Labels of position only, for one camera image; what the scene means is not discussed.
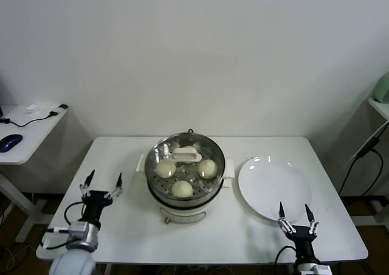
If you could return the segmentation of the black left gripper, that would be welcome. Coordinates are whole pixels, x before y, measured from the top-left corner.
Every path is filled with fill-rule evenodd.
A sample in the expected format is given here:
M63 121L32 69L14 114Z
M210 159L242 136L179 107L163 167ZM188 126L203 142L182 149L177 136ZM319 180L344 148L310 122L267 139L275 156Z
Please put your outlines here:
M81 221L92 224L99 224L100 217L105 207L112 204L112 199L116 199L123 191L122 173L120 173L115 189L111 192L100 190L89 190L95 170L86 177L83 184L80 184L81 200L85 205Z

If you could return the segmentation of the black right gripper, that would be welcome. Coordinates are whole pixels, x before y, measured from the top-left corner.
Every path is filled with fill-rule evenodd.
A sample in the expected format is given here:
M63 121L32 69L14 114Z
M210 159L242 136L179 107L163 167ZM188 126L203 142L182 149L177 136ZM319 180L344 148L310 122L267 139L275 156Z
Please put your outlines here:
M312 242L316 239L316 230L319 224L315 220L313 211L305 204L308 226L292 226L286 219L282 202L279 203L278 224L285 236L295 245L296 260L317 260Z

